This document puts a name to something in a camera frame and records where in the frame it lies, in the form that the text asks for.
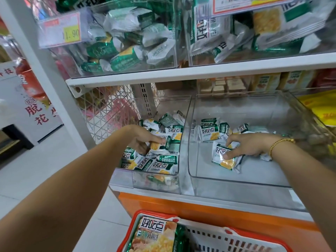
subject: red and white shopping basket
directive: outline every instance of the red and white shopping basket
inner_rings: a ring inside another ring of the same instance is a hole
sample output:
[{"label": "red and white shopping basket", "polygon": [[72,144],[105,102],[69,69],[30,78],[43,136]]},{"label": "red and white shopping basket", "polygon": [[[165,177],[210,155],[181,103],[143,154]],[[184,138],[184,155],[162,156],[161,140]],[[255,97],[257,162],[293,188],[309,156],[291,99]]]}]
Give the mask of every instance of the red and white shopping basket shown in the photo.
[{"label": "red and white shopping basket", "polygon": [[138,210],[131,221],[126,236],[117,252],[126,252],[142,216],[170,220],[184,225],[186,236],[195,251],[206,252],[292,252],[283,241],[261,234],[242,231],[231,227],[218,227],[181,219],[175,215]]}]

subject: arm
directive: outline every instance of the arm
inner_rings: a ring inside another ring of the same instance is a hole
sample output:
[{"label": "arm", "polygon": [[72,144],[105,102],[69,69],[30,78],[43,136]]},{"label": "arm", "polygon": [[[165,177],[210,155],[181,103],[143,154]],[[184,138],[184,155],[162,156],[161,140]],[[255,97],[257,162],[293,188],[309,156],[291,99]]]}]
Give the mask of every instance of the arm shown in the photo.
[{"label": "arm", "polygon": [[53,174],[0,220],[3,251],[72,251],[106,191],[127,145],[144,153],[162,142],[137,125],[125,126]]},{"label": "arm", "polygon": [[[271,146],[281,139],[265,133],[231,135],[227,143],[238,141],[241,145],[228,152],[225,158],[268,153]],[[336,251],[336,173],[289,141],[277,144],[272,150],[272,158],[279,163],[330,248]]]}]

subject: hand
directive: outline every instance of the hand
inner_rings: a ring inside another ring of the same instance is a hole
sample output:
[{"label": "hand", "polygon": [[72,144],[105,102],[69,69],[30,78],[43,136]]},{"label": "hand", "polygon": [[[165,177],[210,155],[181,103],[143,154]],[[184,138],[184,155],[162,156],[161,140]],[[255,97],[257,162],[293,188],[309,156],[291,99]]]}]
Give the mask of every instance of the hand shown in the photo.
[{"label": "hand", "polygon": [[279,135],[270,133],[232,134],[227,139],[226,146],[229,146],[233,141],[239,142],[240,145],[224,154],[223,158],[228,160],[240,155],[257,156],[261,153],[268,153],[278,140],[281,140]]},{"label": "hand", "polygon": [[128,146],[135,149],[140,154],[146,154],[148,151],[148,147],[145,142],[153,141],[160,144],[166,142],[164,138],[151,134],[144,127],[138,125],[129,125],[128,128],[134,135],[133,140],[128,144]]}]

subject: shelf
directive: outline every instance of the shelf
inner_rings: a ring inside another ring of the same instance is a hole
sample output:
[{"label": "shelf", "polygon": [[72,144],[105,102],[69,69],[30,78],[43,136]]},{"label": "shelf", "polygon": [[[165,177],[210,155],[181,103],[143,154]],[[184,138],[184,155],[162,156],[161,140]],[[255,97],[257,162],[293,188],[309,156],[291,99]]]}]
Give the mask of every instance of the shelf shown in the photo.
[{"label": "shelf", "polygon": [[336,53],[282,57],[235,63],[155,70],[137,73],[123,73],[66,80],[68,86],[85,87],[117,86],[139,83],[154,83],[177,80],[206,79],[223,76],[263,74],[297,70],[336,67]]}]

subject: person's right arm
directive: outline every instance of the person's right arm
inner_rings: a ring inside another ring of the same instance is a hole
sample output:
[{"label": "person's right arm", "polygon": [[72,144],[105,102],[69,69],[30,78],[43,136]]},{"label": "person's right arm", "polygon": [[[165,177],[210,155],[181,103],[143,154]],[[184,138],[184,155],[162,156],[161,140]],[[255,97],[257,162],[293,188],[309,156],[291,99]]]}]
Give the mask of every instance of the person's right arm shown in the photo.
[{"label": "person's right arm", "polygon": [[[271,146],[281,139],[277,135],[266,133],[233,134],[229,136],[227,145],[238,141],[240,146],[226,153],[224,158],[268,153]],[[336,172],[289,141],[278,143],[271,154],[332,251],[336,251]]]}]

